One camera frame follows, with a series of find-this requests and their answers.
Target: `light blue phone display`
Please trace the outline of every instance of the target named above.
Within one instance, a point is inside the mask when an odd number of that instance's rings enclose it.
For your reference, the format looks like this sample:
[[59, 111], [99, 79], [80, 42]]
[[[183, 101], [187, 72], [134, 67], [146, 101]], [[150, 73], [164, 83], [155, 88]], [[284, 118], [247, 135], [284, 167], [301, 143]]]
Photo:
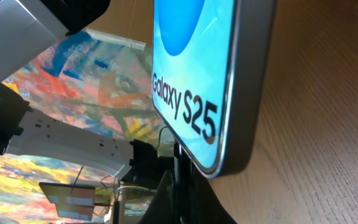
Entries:
[[219, 152], [234, 0], [155, 0], [153, 102], [205, 168]]

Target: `blue screen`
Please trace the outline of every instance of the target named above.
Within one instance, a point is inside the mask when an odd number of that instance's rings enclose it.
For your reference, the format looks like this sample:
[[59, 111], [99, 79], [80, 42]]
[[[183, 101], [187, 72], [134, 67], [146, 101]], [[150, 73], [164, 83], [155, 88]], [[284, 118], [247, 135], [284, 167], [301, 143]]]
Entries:
[[205, 168], [219, 152], [234, 0], [155, 0], [153, 102]]

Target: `colorful painting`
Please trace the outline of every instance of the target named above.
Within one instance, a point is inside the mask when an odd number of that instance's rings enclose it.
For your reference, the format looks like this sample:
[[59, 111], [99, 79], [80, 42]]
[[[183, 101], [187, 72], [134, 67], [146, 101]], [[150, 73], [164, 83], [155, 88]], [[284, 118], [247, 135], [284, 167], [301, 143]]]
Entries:
[[[55, 119], [156, 146], [165, 125], [152, 106], [151, 64], [149, 47], [133, 49], [80, 32], [47, 49], [4, 83]], [[171, 133], [163, 131], [159, 153], [172, 155], [172, 144]], [[40, 181], [69, 183], [79, 169], [80, 164], [43, 157], [0, 156], [0, 223], [80, 222], [58, 218], [38, 186]], [[99, 181], [104, 176], [85, 167], [80, 178]]]

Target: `wooden surface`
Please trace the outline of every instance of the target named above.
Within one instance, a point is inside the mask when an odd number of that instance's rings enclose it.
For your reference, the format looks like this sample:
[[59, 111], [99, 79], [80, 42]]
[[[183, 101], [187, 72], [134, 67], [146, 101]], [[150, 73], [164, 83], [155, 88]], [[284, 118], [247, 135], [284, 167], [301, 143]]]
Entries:
[[278, 0], [252, 158], [211, 184], [238, 223], [358, 223], [358, 1]]

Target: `painted wall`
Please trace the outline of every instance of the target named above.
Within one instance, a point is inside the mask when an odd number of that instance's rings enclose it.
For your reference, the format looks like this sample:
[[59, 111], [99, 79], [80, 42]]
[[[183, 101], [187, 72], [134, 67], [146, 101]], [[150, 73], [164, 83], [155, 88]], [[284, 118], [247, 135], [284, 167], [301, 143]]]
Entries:
[[[50, 47], [5, 84], [33, 108], [55, 119], [105, 136], [137, 138], [156, 146], [158, 132], [165, 125], [152, 106], [151, 64], [151, 49], [102, 42], [80, 32]], [[172, 155], [172, 144], [169, 131], [164, 131], [159, 153]], [[0, 156], [0, 223], [64, 221], [57, 217], [38, 183], [69, 183], [79, 168], [43, 157]], [[85, 168], [80, 178], [98, 181], [105, 175]]]

